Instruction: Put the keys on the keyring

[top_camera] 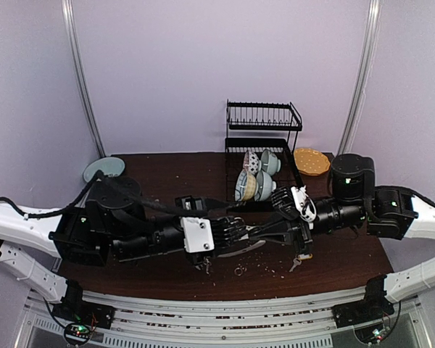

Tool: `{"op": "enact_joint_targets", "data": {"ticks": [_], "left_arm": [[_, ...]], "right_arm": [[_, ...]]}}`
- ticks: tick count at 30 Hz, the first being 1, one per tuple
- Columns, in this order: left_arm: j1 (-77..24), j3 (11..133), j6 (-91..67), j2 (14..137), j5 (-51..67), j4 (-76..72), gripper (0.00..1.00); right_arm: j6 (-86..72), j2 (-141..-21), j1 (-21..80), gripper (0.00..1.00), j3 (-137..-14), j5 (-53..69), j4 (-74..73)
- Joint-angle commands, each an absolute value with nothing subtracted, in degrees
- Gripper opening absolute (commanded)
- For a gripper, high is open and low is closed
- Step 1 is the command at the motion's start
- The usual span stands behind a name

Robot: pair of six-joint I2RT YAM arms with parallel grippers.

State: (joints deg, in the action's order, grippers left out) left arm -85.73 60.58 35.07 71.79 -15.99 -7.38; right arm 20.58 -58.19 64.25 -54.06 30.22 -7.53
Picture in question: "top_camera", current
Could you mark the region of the key with yellow tag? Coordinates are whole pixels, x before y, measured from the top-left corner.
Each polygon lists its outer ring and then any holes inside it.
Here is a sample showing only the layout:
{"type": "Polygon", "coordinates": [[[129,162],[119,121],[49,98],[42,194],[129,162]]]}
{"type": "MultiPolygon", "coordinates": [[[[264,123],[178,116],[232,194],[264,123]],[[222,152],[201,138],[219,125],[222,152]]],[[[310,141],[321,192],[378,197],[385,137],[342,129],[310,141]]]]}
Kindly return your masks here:
{"type": "Polygon", "coordinates": [[[297,267],[299,267],[304,261],[311,260],[312,254],[298,254],[293,260],[289,272],[292,273],[297,267]]]}

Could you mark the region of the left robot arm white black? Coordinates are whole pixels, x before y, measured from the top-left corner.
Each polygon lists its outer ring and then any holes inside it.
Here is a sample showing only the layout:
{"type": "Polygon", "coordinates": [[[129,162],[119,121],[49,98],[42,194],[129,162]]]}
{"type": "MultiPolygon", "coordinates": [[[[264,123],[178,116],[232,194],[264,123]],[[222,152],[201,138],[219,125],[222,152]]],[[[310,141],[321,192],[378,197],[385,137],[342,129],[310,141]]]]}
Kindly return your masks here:
{"type": "Polygon", "coordinates": [[[85,301],[77,281],[51,272],[25,247],[91,267],[105,266],[110,255],[131,262],[184,252],[203,268],[249,236],[241,218],[213,215],[227,208],[225,202],[192,196],[165,205],[144,197],[130,178],[103,175],[93,177],[61,209],[21,207],[0,196],[0,263],[36,290],[52,315],[106,328],[113,308],[85,301]]]}

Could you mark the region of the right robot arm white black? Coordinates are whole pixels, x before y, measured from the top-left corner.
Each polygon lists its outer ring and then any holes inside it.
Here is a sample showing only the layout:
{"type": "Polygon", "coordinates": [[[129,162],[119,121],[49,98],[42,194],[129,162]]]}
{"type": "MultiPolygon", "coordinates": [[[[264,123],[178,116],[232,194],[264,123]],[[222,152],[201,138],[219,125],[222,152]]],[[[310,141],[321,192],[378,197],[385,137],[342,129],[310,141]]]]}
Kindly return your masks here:
{"type": "MultiPolygon", "coordinates": [[[[275,219],[249,232],[252,240],[294,243],[304,254],[310,237],[343,228],[366,227],[385,239],[435,240],[435,202],[410,188],[377,186],[370,157],[342,154],[328,174],[328,198],[311,200],[305,188],[277,188],[271,195],[275,219]]],[[[435,257],[412,268],[376,276],[363,299],[333,306],[339,320],[372,320],[394,313],[394,304],[435,287],[435,257]]]]}

